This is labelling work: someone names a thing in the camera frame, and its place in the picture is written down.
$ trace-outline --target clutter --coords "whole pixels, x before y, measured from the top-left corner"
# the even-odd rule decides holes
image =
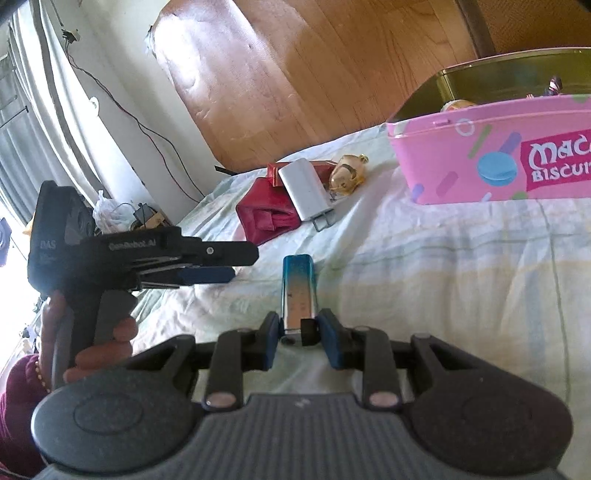
[[[246,240],[262,245],[301,225],[300,217],[284,188],[274,188],[265,178],[257,178],[236,205]]]
[[[330,175],[329,188],[332,195],[351,195],[365,182],[365,155],[343,155]]]
[[[330,174],[336,167],[336,163],[329,160],[311,160],[310,163],[314,167],[320,182],[324,186],[328,186]],[[269,163],[267,165],[267,178],[274,187],[283,187],[283,181],[279,176],[279,170],[289,165],[290,162],[280,161],[276,163]]]
[[[441,111],[449,112],[451,110],[460,110],[462,108],[468,108],[469,106],[476,106],[475,103],[469,102],[468,100],[452,100],[443,105]]]
[[[279,175],[303,222],[312,220],[318,232],[332,225],[326,215],[333,209],[330,197],[312,163],[299,158],[280,169]],[[324,219],[322,227],[319,226],[321,218]]]
[[[548,84],[548,88],[544,90],[543,96],[545,97],[553,97],[557,95],[562,95],[562,79],[556,75],[554,75],[550,79],[550,83]],[[525,98],[535,98],[535,96],[529,93]]]
[[[134,212],[133,205],[106,199],[103,190],[100,190],[92,218],[95,219],[96,226],[104,234],[128,232],[135,222]]]
[[[130,230],[151,229],[159,226],[170,226],[171,223],[164,214],[157,212],[150,205],[140,203],[139,208],[134,212],[135,222]]]

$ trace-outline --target white bedsheet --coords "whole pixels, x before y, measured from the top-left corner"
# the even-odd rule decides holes
[[[562,469],[591,466],[591,199],[419,206],[410,200],[385,125],[290,155],[288,160],[366,154],[368,181],[337,209],[339,221],[298,230],[260,247],[260,259],[224,286],[148,292],[135,350],[180,333],[211,341],[256,327],[281,304],[282,259],[310,254],[321,307],[348,326],[392,339],[430,332],[536,382],[566,400],[575,434]],[[222,182],[181,226],[207,240],[243,239],[236,203],[264,170]],[[246,376],[252,391],[349,390],[351,372],[332,371],[322,350],[280,346],[273,370]],[[200,380],[201,391],[203,380]]]

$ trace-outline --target black cable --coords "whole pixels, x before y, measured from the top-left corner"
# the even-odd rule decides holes
[[[162,157],[162,161],[164,163],[164,166],[166,167],[166,170],[168,171],[168,174],[170,175],[170,177],[173,179],[173,181],[175,182],[175,184],[177,185],[177,187],[181,190],[181,192],[183,192],[189,199],[191,199],[192,201],[194,201],[195,203],[199,203],[198,200],[195,200],[193,197],[191,197],[180,185],[180,183],[177,181],[177,179],[174,177],[173,173],[170,171],[170,168],[166,162],[166,158],[164,156],[164,154],[162,153],[162,151],[158,148],[158,145],[156,144],[156,142],[154,141],[154,139],[145,131],[147,130],[148,132],[152,132],[155,135],[158,135],[160,138],[162,138],[163,140],[167,141],[172,148],[174,149],[174,152],[177,154],[177,157],[181,163],[181,165],[183,166],[183,170],[184,172],[187,174],[187,178],[191,181],[191,183],[193,184],[193,186],[195,187],[195,189],[205,198],[204,193],[201,191],[201,189],[199,187],[197,187],[197,185],[195,184],[195,182],[193,181],[193,179],[191,178],[191,175],[189,175],[189,172],[187,171],[187,167],[185,166],[183,159],[181,158],[180,154],[178,153],[176,147],[174,146],[174,144],[165,136],[159,134],[158,132],[152,130],[149,127],[146,127],[141,121],[139,121],[139,119],[132,113],[130,113],[129,111],[127,111],[118,101],[117,99],[113,96],[113,94],[110,92],[110,90],[98,79],[96,78],[93,74],[91,74],[89,71],[83,69],[82,67],[78,66],[78,64],[76,63],[74,57],[70,54],[69,52],[69,46],[70,46],[71,42],[69,40],[66,40],[66,46],[65,46],[65,52],[66,52],[66,57],[68,58],[68,62],[70,63],[70,65],[72,66],[72,68],[75,68],[76,70],[79,70],[80,72],[85,73],[86,75],[88,75],[90,78],[92,78],[95,83],[100,87],[101,90],[103,90],[107,96],[111,99],[111,101],[125,114],[127,114],[128,116],[130,116],[131,118],[133,118],[136,123],[138,124],[138,128],[139,130],[150,139],[150,141],[152,142],[152,145],[154,146],[154,148],[158,151],[158,153],[160,154],[160,157]]]
[[[4,468],[0,468],[0,473],[3,476],[7,476],[8,478],[14,478],[15,480],[31,480],[29,477],[24,475],[19,475],[18,473],[13,473],[9,470],[5,470]]]

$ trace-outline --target blue lighter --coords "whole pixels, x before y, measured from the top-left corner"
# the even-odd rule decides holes
[[[285,328],[282,342],[302,345],[301,322],[317,314],[314,261],[309,255],[289,255],[283,259],[281,316]]]

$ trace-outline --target screw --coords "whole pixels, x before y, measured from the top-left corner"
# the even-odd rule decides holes
[[[205,403],[208,407],[230,408],[236,403],[236,397],[229,392],[215,392],[207,397]]]
[[[376,392],[369,397],[369,404],[376,408],[393,408],[400,402],[400,398],[396,393],[392,392]]]

